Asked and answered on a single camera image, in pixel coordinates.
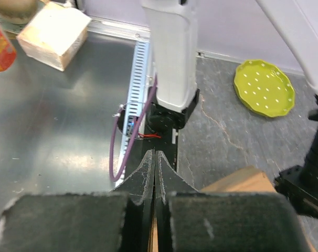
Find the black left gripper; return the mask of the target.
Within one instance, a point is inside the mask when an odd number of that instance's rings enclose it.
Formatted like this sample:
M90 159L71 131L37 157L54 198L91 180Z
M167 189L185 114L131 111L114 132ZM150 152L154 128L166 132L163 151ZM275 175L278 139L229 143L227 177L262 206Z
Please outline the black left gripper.
M299 215L318 218L318 172L296 165L281 171L274 183Z

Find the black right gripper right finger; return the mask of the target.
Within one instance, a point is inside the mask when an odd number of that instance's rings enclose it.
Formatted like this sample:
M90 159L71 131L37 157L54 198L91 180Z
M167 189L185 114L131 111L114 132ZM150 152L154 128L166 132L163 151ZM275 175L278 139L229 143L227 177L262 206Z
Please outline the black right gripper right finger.
M167 203L171 192L197 192L170 166L163 151L155 158L155 215L159 251L172 251L170 213Z

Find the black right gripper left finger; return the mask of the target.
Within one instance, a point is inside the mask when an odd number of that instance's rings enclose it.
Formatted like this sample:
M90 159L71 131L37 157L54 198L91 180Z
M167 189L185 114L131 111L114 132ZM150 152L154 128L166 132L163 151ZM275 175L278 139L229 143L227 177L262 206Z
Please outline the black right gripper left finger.
M155 151L113 190L110 214L112 251L151 251L154 214Z

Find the brown cardboard express box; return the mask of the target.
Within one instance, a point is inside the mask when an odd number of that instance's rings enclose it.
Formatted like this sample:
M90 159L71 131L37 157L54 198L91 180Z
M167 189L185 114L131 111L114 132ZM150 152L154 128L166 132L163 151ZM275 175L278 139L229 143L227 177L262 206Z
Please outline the brown cardboard express box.
M247 166L202 188L200 192L273 192L272 183L265 172Z

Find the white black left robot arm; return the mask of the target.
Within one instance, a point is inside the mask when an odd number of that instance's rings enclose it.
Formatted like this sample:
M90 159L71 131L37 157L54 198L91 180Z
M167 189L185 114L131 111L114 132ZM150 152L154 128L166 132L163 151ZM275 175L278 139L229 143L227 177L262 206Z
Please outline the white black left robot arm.
M155 117L168 116L171 128L185 126L196 106L197 14L195 1L142 1L157 76ZM318 106L318 1L258 1L300 64ZM309 113L318 122L318 108ZM276 189L295 210L318 218L318 129L303 166L280 172Z

